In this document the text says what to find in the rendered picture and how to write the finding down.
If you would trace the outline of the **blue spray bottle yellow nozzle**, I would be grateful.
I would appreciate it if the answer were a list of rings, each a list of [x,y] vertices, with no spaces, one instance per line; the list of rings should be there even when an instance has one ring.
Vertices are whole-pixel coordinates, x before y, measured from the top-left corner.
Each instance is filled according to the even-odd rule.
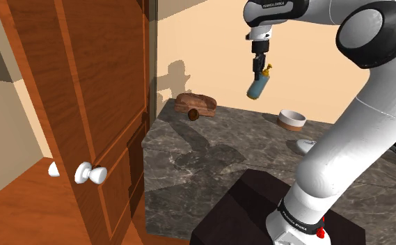
[[[247,97],[252,100],[256,100],[260,97],[269,80],[269,71],[271,68],[272,65],[269,63],[267,67],[258,74],[258,77],[253,81],[253,83],[247,90]]]

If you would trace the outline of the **white bowl brown base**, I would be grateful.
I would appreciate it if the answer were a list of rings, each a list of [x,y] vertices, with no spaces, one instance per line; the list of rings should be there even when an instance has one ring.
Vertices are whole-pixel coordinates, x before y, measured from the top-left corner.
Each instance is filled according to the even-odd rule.
[[[299,132],[306,123],[306,117],[298,112],[283,109],[280,111],[276,122],[284,129]]]

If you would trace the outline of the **brown bread loaf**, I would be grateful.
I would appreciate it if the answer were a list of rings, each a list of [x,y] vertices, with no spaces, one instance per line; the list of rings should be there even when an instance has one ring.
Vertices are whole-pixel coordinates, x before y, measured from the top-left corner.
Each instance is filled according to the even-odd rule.
[[[214,117],[217,103],[212,97],[194,93],[181,93],[175,98],[174,109],[177,112],[188,113],[196,109],[200,116]]]

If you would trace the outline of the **white flat dish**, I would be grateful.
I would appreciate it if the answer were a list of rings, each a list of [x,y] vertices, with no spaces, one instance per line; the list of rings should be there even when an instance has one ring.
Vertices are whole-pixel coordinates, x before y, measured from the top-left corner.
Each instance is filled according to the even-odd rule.
[[[315,144],[316,141],[308,139],[299,139],[296,141],[296,147],[303,155],[307,154]]]

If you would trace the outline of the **dark robot stand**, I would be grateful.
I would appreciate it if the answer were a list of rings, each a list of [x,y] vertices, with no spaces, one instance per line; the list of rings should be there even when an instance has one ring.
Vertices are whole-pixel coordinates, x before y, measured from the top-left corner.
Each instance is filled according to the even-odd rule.
[[[365,230],[332,210],[313,225],[294,219],[277,205],[290,186],[264,171],[248,169],[193,230],[190,245],[273,245],[265,219],[283,215],[302,235],[331,245],[366,245]]]

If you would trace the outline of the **brown wooden door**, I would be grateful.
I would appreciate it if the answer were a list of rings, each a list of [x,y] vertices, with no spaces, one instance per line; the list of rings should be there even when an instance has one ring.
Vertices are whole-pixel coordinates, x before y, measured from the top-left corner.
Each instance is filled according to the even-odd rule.
[[[143,195],[149,0],[0,0],[49,149],[92,245],[122,245]]]

